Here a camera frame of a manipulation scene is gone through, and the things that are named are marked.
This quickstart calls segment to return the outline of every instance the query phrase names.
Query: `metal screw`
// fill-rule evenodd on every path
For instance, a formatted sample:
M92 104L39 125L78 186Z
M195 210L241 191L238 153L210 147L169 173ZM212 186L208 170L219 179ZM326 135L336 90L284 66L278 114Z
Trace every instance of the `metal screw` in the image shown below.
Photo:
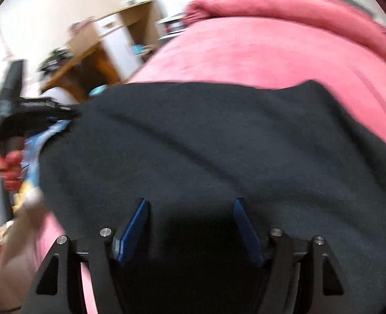
M326 242L326 240L321 236L315 236L312 240L314 241L315 244L318 244L318 245L323 245Z
M283 234L283 231L281 231L280 229L277 229L277 228L270 229L270 235L272 236L280 237L282 236L282 234Z
M57 244L64 244L66 241L67 241L67 237L66 236L59 236L56 240L56 243Z
M110 228L103 228L100 230L100 235L103 237L110 236L111 233L112 233L112 229Z

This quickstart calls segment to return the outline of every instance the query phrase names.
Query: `person's arm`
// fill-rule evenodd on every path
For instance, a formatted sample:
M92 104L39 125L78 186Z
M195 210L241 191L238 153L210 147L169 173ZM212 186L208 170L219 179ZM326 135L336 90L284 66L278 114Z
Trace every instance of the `person's arm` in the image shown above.
M23 156L21 151L12 151L3 158L0 155L1 177L4 180L4 187L7 190L18 191L21 186L21 166Z

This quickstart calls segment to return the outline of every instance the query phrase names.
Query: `dark gray fabric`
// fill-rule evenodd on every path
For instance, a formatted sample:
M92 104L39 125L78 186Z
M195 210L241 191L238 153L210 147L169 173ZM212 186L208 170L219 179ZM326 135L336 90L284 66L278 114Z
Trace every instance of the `dark gray fabric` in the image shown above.
M118 226L137 197L151 202L147 254L124 278L134 313L179 312L174 303L184 313L244 313L235 304L249 301L256 277L232 221L237 197L267 226L327 238L356 313L385 305L386 144L322 85L138 83L79 107L41 155L41 187L71 238ZM180 263L197 268L169 267Z

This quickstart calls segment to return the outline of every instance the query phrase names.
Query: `beige wall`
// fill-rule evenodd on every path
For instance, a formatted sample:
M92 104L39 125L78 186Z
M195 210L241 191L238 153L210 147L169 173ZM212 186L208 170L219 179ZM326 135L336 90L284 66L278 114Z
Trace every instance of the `beige wall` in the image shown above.
M35 82L37 67L52 49L66 43L72 23L120 9L121 1L5 0L0 7L0 28L14 57L28 60L29 78Z

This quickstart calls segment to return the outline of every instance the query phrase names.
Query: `pink fabric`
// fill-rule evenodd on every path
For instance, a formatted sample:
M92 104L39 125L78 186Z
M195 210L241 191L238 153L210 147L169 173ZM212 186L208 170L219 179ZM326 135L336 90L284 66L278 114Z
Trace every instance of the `pink fabric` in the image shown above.
M208 20L240 12L247 16ZM337 0L196 0L187 22L191 26L132 82L281 89L313 79L386 142L386 32L361 12ZM56 219L47 216L39 242L42 256L62 233ZM86 270L83 283L88 313L95 314Z

